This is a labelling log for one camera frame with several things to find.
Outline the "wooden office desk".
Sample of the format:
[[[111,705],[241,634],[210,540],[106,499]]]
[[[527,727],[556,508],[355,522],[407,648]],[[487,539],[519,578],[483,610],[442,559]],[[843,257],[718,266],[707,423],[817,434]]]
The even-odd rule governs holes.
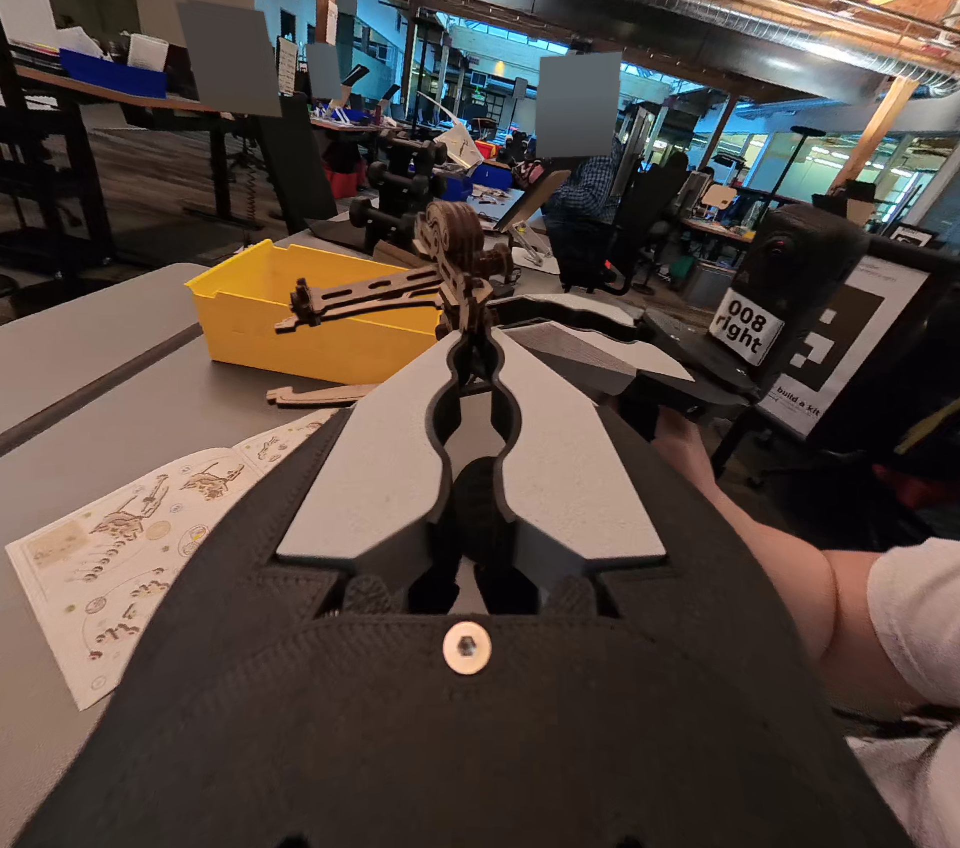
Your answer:
[[[14,63],[15,78],[27,93],[56,97],[68,107],[79,104],[112,103],[122,109],[150,110],[150,130],[166,133],[209,134],[209,163],[213,183],[214,209],[184,202],[186,216],[239,230],[260,230],[261,224],[233,214],[230,169],[226,155],[227,134],[241,134],[257,143],[280,205],[277,215],[290,233],[307,228],[312,221],[337,213],[329,181],[323,168],[307,112],[299,115],[293,99],[281,102],[282,118],[233,112],[231,118],[198,101],[177,96],[155,98],[115,88],[91,85],[65,72],[38,69]]]

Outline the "brown wooden mechanical model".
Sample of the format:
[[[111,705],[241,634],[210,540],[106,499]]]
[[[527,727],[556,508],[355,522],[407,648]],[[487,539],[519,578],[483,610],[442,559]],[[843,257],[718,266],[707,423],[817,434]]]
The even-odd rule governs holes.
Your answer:
[[[414,217],[413,234],[418,257],[413,268],[330,288],[299,278],[290,295],[291,314],[274,332],[293,335],[312,328],[330,335],[331,326],[365,315],[430,309],[438,313],[436,341],[407,365],[437,355],[440,390],[451,385],[455,397],[490,390],[502,400],[504,416],[520,422],[518,398],[500,377],[506,355],[493,338],[498,319],[491,305],[491,279],[513,271],[510,250],[503,244],[486,248],[486,232],[465,203],[431,202]]]

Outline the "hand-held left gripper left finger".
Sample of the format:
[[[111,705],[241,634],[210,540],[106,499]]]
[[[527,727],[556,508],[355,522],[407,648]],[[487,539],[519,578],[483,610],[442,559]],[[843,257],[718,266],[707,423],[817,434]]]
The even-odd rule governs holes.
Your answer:
[[[446,443],[461,422],[460,349],[451,333],[348,412],[275,552],[333,572],[312,614],[338,609],[360,576],[383,583],[387,608],[451,605],[459,543]]]

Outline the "blue plastic bin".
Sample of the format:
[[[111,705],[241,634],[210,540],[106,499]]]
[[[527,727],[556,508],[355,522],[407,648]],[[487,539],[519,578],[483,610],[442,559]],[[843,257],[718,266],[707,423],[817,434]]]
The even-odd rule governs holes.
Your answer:
[[[166,99],[166,77],[163,72],[104,60],[66,48],[58,50],[58,61],[71,79],[83,84],[135,97]]]

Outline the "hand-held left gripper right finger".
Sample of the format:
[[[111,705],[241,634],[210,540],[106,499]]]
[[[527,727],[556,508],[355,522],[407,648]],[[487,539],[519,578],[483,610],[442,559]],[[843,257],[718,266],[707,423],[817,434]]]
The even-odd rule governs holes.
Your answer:
[[[489,391],[489,422],[503,446],[493,456],[496,554],[474,564],[487,607],[531,609],[565,578],[666,566],[666,544],[599,406],[514,341],[513,330],[494,328],[492,337],[521,419],[505,417]]]

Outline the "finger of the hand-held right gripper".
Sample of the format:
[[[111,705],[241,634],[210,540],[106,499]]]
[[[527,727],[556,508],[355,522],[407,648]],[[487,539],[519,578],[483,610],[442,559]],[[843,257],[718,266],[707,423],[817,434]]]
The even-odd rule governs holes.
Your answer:
[[[622,342],[593,330],[516,326],[513,340],[587,393],[619,396],[648,376],[657,382],[695,380],[679,361],[653,344]]]
[[[503,328],[553,323],[597,332],[619,342],[649,342],[654,337],[642,315],[633,316],[614,304],[570,293],[524,294],[490,301],[487,314],[493,325]]]

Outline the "person's right forearm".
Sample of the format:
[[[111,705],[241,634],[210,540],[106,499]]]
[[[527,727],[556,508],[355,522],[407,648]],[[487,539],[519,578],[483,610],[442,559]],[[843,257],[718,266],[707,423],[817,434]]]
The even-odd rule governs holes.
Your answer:
[[[930,701],[894,666],[871,620],[868,581],[880,554],[821,551],[752,518],[717,486],[699,428],[676,411],[658,411],[652,446],[714,506],[761,565],[834,702],[891,713]]]

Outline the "yellow plastic bin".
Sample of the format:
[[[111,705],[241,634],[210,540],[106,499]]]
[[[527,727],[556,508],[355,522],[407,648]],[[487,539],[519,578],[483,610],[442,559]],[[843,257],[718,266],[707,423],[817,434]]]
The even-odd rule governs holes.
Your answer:
[[[386,380],[436,342],[433,306],[364,314],[277,334],[299,278],[322,290],[400,269],[265,240],[187,282],[212,360],[347,385]]]

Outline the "grey tilted laptop stand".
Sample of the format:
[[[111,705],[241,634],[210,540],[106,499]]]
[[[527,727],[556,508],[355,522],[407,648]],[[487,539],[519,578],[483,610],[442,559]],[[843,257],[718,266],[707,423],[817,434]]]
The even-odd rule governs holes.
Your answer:
[[[553,258],[552,249],[540,248],[534,245],[524,233],[530,219],[554,195],[570,176],[570,170],[556,170],[544,172],[516,202],[493,225],[489,236],[499,235],[508,238],[511,245],[519,246],[517,264],[531,270],[545,271],[547,274],[557,275],[559,267]]]

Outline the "illustrated assembly leaflet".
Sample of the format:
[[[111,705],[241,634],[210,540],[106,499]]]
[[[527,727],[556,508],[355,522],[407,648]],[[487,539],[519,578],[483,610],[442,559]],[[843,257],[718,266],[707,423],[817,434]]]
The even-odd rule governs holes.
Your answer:
[[[335,413],[174,460],[6,546],[78,710],[119,684],[159,602],[227,511]]]

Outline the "black office chair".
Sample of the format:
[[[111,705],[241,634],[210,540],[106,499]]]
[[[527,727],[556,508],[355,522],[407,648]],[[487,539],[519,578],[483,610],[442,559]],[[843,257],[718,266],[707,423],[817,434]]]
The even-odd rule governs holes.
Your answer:
[[[637,176],[613,222],[584,219],[553,245],[561,289],[601,290],[621,297],[642,265],[642,250],[688,177],[686,171],[656,166]]]

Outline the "black dumbbell rack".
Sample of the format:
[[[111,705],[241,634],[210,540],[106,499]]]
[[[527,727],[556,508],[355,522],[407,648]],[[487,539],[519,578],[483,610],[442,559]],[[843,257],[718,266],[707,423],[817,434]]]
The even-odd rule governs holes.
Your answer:
[[[313,236],[367,255],[379,244],[412,251],[417,217],[446,189],[434,169],[447,162],[448,146],[437,138],[418,141],[396,132],[382,134],[380,141],[386,157],[366,172],[377,201],[355,197],[345,219],[309,222]]]

